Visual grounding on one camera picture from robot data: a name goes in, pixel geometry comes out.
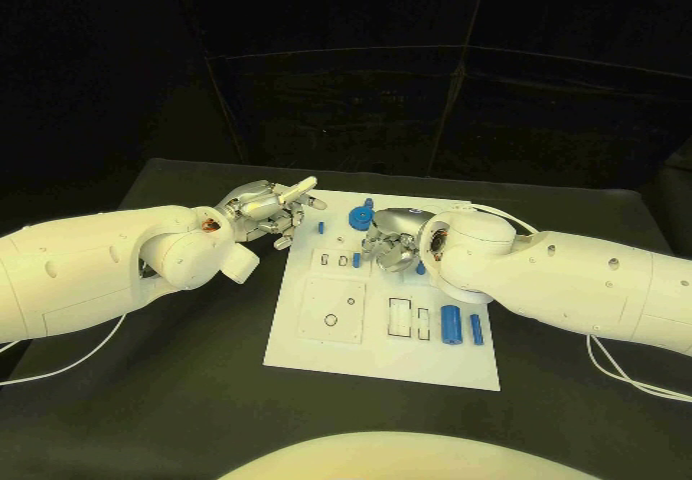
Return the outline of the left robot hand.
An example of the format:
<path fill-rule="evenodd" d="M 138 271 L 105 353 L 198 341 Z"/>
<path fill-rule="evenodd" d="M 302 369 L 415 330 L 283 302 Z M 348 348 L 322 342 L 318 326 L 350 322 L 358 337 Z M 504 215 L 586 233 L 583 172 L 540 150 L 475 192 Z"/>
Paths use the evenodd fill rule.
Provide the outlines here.
<path fill-rule="evenodd" d="M 234 241 L 250 242 L 276 235 L 273 249 L 286 249 L 304 220 L 304 208 L 327 208 L 311 195 L 315 186 L 317 178 L 308 176 L 291 186 L 260 180 L 234 188 L 216 205 L 233 228 Z"/>

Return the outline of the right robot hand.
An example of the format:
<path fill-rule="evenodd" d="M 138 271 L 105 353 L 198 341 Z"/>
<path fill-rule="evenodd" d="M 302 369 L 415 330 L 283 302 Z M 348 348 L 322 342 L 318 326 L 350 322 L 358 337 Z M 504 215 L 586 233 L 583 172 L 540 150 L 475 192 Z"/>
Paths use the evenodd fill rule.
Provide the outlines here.
<path fill-rule="evenodd" d="M 412 208 L 387 208 L 374 212 L 361 253 L 382 270 L 400 272 L 418 261 L 422 229 L 432 217 L 431 212 Z"/>

